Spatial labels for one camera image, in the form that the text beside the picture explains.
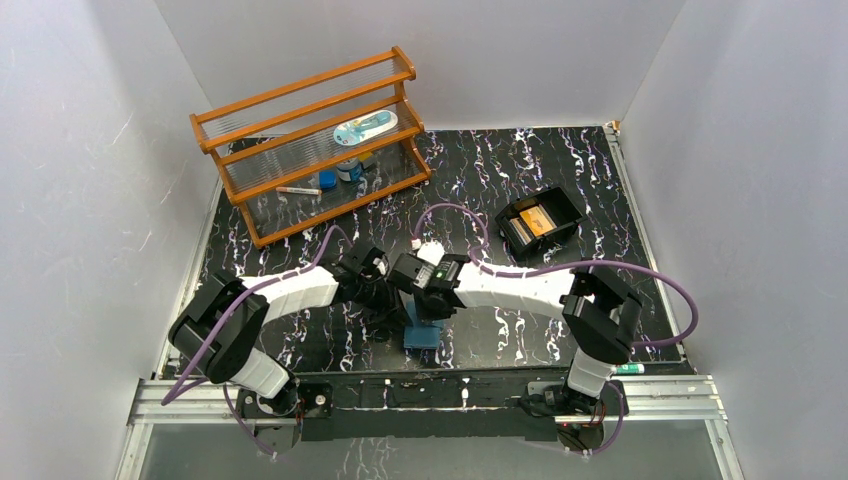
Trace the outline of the blue card holder wallet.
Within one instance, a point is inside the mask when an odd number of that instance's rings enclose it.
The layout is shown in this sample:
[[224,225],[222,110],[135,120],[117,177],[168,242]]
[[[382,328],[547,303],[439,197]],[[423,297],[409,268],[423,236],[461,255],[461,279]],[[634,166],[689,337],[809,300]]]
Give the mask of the blue card holder wallet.
[[408,321],[404,327],[404,347],[418,350],[437,349],[440,345],[445,322],[443,320],[434,320],[430,323],[422,322],[418,318],[415,302],[412,300],[406,303],[405,309]]

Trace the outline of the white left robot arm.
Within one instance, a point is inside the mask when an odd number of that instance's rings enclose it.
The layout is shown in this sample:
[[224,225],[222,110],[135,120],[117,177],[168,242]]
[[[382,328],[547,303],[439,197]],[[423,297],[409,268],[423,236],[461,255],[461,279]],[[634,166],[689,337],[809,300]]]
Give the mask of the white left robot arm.
[[201,287],[172,324],[168,340],[195,360],[213,384],[251,391],[273,416],[290,416],[302,401],[294,373],[255,344],[264,324],[302,310],[352,303],[368,313],[371,329],[402,329],[408,315],[387,280],[385,252],[359,240],[337,260],[305,273],[237,277],[227,271]]

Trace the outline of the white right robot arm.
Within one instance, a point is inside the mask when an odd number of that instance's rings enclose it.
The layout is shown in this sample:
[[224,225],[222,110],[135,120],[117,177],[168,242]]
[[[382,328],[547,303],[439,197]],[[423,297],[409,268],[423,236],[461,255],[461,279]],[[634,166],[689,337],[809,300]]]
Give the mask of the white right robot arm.
[[447,254],[436,242],[401,255],[387,281],[412,296],[422,323],[478,307],[563,321],[577,349],[562,386],[531,387],[519,399],[521,408],[534,416],[594,414],[615,368],[630,359],[642,310],[641,295],[607,267],[546,273],[521,267],[496,270],[466,255]]

